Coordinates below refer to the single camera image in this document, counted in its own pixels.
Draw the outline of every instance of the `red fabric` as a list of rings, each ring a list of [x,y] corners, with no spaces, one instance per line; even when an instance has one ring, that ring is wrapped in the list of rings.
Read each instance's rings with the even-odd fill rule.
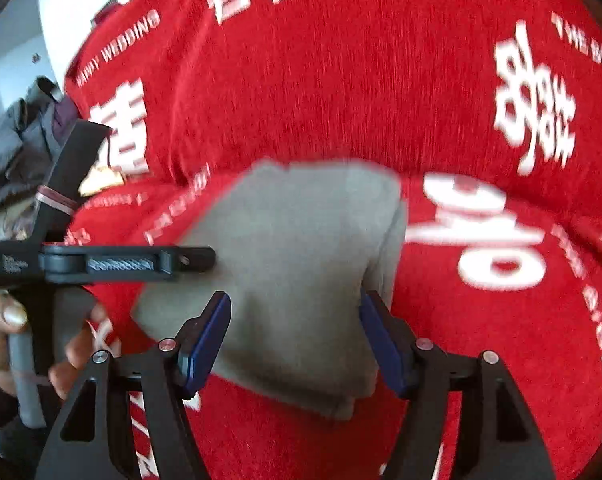
[[[140,79],[146,129],[165,141],[150,143],[145,159],[164,181],[264,156],[358,157],[400,173],[468,174],[547,208],[602,214],[602,65],[590,50],[602,34],[579,0],[250,2],[219,25],[206,0],[132,0],[91,35],[66,90],[90,117]],[[134,25],[153,10],[158,25],[137,39]],[[561,38],[553,12],[569,20]],[[576,103],[566,167],[537,146],[529,176],[517,167],[530,132],[513,147],[494,128],[504,84],[495,46],[521,20],[533,65],[564,79]],[[583,29],[588,55],[566,26]],[[106,62],[112,45],[124,50]]]
[[[146,180],[93,199],[79,211],[68,243],[175,242],[205,201],[264,157],[364,158],[388,166],[404,180],[411,228],[434,222],[437,210],[444,224],[451,212],[468,217],[457,218],[455,243],[433,244],[430,235],[406,244],[393,312],[449,351],[499,352],[532,407],[558,477],[574,476],[602,435],[602,63],[596,61],[602,34],[584,6],[578,0],[249,1],[219,25],[206,0],[132,0],[88,39],[66,90],[84,117],[117,130],[101,163]],[[529,175],[518,165],[530,127],[520,146],[495,127],[498,89],[505,85],[496,46],[514,41],[521,22],[537,73],[549,67],[576,104],[565,168],[560,156],[544,160],[537,146]],[[587,38],[581,44],[578,28]],[[528,92],[540,101],[548,95],[542,86]],[[201,195],[174,206],[205,167],[211,176]],[[423,177],[413,176],[425,171],[494,184],[507,192],[510,216],[435,204],[423,192]],[[216,182],[223,189],[215,190]],[[474,181],[455,186],[467,200],[479,189]],[[482,238],[485,230],[473,224],[497,214],[501,227],[490,231],[496,239]],[[513,214],[516,228],[508,223]],[[521,235],[530,229],[542,240]],[[536,267],[542,279],[521,290],[469,285],[475,267],[460,260],[481,248],[536,254],[530,261],[542,260]],[[493,254],[483,279],[521,270],[505,253]],[[466,281],[460,269],[469,273]],[[128,349],[147,344],[129,320],[138,290],[94,288]],[[219,378],[210,379],[200,400],[201,410],[190,412],[193,431],[212,477],[224,479],[376,478],[403,410],[382,385],[358,402],[347,423]],[[140,413],[135,417],[143,423]],[[451,424],[443,472],[453,432]],[[142,431],[137,436],[150,474],[149,443]]]
[[[451,189],[460,202],[428,195],[421,176],[404,179],[409,224],[393,314],[448,351],[498,352],[530,404],[558,477],[572,478],[602,435],[602,266],[597,247],[573,244],[552,213],[514,199],[504,200],[501,209],[478,207],[473,196],[486,189],[484,184],[465,177],[443,178],[454,182]],[[167,192],[169,186],[147,182],[108,190],[77,215],[72,228],[78,234],[75,241],[82,236],[89,243],[143,243],[153,234],[156,243],[176,242],[219,196],[219,189],[234,181],[220,176],[221,184],[215,185],[216,179],[212,174],[201,200],[190,202],[177,218],[171,215],[169,225],[166,212],[179,212],[182,208],[175,204],[185,203]],[[184,195],[183,188],[174,191]],[[511,227],[490,229],[489,222],[498,215],[514,216]],[[126,216],[142,219],[129,234],[124,229],[107,234],[95,229],[99,221],[110,219],[112,224],[112,218]],[[164,232],[156,231],[157,222]],[[477,222],[478,230],[473,225]],[[129,221],[114,225],[130,229]],[[445,229],[446,235],[433,228]],[[522,233],[529,238],[521,238]],[[497,251],[491,257],[490,275],[479,274],[478,281],[486,283],[473,283],[476,273],[464,279],[462,257],[484,250]],[[511,250],[534,254],[542,267],[520,290],[507,286],[500,290],[491,278],[523,267],[508,256]],[[124,348],[134,350],[146,344],[130,329],[134,324],[127,316],[139,289],[121,284],[92,288],[108,308]],[[588,302],[592,295],[596,300]],[[371,399],[358,401],[355,416],[347,423],[323,420],[216,377],[201,391],[200,402],[199,412],[188,413],[213,478],[375,478],[387,461],[403,415],[403,403],[382,384]],[[441,478],[446,478],[454,455],[458,413],[459,399],[453,396]],[[140,410],[133,415],[144,424]],[[148,440],[142,431],[136,436],[141,457],[148,457]]]

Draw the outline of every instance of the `human hand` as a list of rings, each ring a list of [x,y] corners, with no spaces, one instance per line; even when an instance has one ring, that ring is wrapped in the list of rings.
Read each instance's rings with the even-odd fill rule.
[[[90,315],[94,322],[105,320],[106,313],[102,306],[97,305]],[[25,330],[28,315],[24,307],[7,293],[0,294],[0,388],[8,394],[16,395],[14,378],[10,372],[8,354],[8,336]],[[55,364],[49,370],[48,376],[59,397],[65,399],[76,381],[81,369],[85,366],[92,352],[94,342],[92,331],[87,322],[65,347],[66,360]]]

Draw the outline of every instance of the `black metal bracket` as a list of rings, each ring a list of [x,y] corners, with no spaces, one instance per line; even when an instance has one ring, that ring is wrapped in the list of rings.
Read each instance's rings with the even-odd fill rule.
[[[447,396],[462,392],[451,480],[552,480],[539,429],[504,361],[446,354],[393,317],[380,296],[362,293],[360,317],[385,383],[410,400],[385,480],[430,480],[436,468]]]
[[[130,392],[143,392],[161,479],[209,480],[183,399],[206,383],[230,316],[228,295],[216,292],[201,316],[144,353],[114,358],[95,352],[56,418],[36,480],[140,479]]]
[[[210,247],[65,247],[5,241],[0,243],[0,286],[159,282],[182,272],[207,272],[215,261]]]

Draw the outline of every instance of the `clothing pile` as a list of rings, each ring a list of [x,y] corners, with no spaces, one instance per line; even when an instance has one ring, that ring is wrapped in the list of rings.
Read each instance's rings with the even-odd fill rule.
[[[0,117],[0,240],[29,234],[34,192],[78,118],[70,98],[55,100],[57,91],[39,77]]]
[[[559,479],[591,457],[602,33],[581,1],[131,0],[65,91],[114,129],[98,166],[134,177],[89,200],[65,243],[218,250],[186,283],[90,287],[114,353],[230,294],[215,376],[188,404],[212,478],[378,478],[405,403],[376,377],[362,284],[446,351],[496,351]],[[156,476],[142,397],[130,406]]]

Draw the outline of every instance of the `fingernail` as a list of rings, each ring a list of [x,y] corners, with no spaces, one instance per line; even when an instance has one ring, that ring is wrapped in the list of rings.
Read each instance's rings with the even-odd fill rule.
[[[3,319],[8,325],[21,328],[28,322],[28,313],[17,301],[9,304],[3,310]]]

